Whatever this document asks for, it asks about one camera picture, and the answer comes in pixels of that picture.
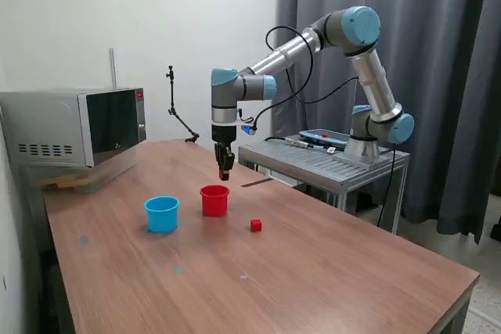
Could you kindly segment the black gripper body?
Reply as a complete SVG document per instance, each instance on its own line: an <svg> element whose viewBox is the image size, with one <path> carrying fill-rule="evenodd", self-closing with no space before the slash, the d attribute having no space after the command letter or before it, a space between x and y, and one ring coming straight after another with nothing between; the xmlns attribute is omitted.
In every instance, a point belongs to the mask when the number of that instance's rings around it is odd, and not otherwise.
<svg viewBox="0 0 501 334"><path fill-rule="evenodd" d="M214 142L231 145L236 140L236 126L212 124L211 137Z"/></svg>

